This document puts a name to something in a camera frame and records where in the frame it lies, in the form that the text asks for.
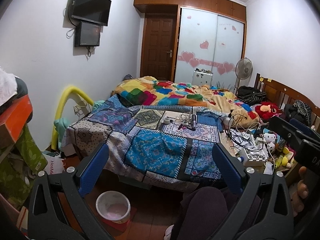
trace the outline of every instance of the yellow foam tube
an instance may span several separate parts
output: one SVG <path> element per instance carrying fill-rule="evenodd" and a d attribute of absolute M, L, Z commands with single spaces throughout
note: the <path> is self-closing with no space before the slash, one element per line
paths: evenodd
<path fill-rule="evenodd" d="M 60 98 L 59 104 L 58 104 L 58 108 L 57 108 L 57 112 L 56 115 L 54 117 L 55 120 L 60 119 L 62 116 L 62 111 L 63 108 L 68 100 L 68 97 L 71 93 L 76 93 L 79 96 L 81 96 L 85 101 L 88 102 L 88 104 L 93 106 L 93 100 L 91 98 L 89 98 L 89 96 L 84 93 L 81 89 L 75 87 L 75 86 L 69 86 L 67 87 L 64 92 L 62 93 L 62 96 Z M 51 149 L 52 150 L 57 150 L 57 141 L 58 141 L 58 132 L 55 129 L 55 126 L 53 126 L 53 130 L 52 130 L 52 140 L 51 140 Z"/>

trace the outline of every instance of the sliding wardrobe door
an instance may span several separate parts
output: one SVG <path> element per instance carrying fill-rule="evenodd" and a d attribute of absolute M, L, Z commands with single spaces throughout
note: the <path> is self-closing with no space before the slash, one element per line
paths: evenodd
<path fill-rule="evenodd" d="M 243 23 L 218 16 L 212 86 L 233 90 L 236 83 L 236 64 L 241 59 L 243 32 Z"/>
<path fill-rule="evenodd" d="M 196 68 L 212 69 L 217 18 L 215 13 L 182 8 L 174 82 L 191 83 Z"/>

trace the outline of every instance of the bedsheet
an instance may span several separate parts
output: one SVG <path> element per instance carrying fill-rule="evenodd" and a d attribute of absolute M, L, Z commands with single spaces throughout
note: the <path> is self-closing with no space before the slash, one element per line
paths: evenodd
<path fill-rule="evenodd" d="M 178 129 L 175 118 L 193 109 L 202 117 L 197 130 Z M 163 124 L 165 117 L 172 120 L 169 125 Z M 62 147 L 73 144 L 84 157 L 105 142 L 109 146 L 105 169 L 149 185 L 192 192 L 200 183 L 223 182 L 212 159 L 212 146 L 220 142 L 218 117 L 219 112 L 204 107 L 125 107 L 114 95 L 70 125 Z"/>
<path fill-rule="evenodd" d="M 114 90 L 133 105 L 184 105 L 202 106 L 233 115 L 238 124 L 248 128 L 259 121 L 257 113 L 227 90 L 212 90 L 207 85 L 198 87 L 190 83 L 158 81 L 154 77 L 126 80 Z"/>

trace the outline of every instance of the brown floor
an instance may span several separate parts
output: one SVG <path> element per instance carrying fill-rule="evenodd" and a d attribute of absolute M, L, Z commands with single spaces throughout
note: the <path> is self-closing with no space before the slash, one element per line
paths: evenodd
<path fill-rule="evenodd" d="M 77 166 L 78 162 L 79 160 L 75 158 L 70 159 L 68 164 Z M 100 216 L 95 209 L 95 202 L 101 193 L 108 190 L 123 193 L 129 199 L 131 206 L 137 208 L 137 213 L 125 232 L 101 222 L 116 240 L 162 240 L 165 230 L 175 222 L 182 200 L 181 192 L 158 187 L 152 187 L 149 191 L 133 187 L 119 182 L 118 177 L 112 172 L 103 170 L 92 192 L 85 196 L 87 204 L 98 220 Z M 64 194 L 60 194 L 60 199 L 71 226 L 81 231 Z"/>

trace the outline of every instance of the wooden bed frame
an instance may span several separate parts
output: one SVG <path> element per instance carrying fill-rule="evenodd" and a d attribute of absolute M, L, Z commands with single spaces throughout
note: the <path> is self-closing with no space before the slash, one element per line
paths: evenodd
<path fill-rule="evenodd" d="M 257 74 L 254 87 L 266 92 L 267 100 L 277 104 L 279 108 L 283 104 L 293 104 L 295 100 L 301 100 L 302 102 L 308 104 L 311 107 L 311 123 L 316 127 L 316 131 L 320 133 L 320 107 L 316 106 L 309 98 L 302 95 L 298 91 L 281 84 L 275 80 L 263 78 L 260 74 Z M 292 183 L 299 179 L 299 169 L 301 165 L 296 164 L 291 170 L 286 174 L 287 185 L 290 186 Z"/>

